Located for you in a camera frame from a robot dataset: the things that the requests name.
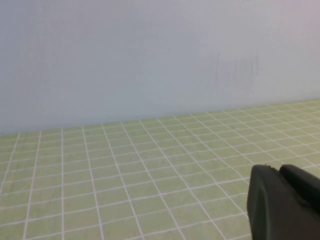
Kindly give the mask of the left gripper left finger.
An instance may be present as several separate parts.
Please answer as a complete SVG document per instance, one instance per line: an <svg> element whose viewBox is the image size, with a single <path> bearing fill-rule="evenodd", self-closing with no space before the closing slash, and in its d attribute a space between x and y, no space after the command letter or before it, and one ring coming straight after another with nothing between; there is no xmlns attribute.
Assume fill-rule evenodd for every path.
<svg viewBox="0 0 320 240"><path fill-rule="evenodd" d="M320 238L320 212L294 191L280 169L268 165L252 167L246 208L254 240Z"/></svg>

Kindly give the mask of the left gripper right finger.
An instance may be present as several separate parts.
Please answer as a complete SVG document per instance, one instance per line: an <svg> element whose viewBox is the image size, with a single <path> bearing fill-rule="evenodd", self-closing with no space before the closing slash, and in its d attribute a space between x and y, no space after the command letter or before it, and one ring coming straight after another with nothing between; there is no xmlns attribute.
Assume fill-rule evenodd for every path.
<svg viewBox="0 0 320 240"><path fill-rule="evenodd" d="M279 173L293 190L315 211L320 211L320 179L292 164L284 164Z"/></svg>

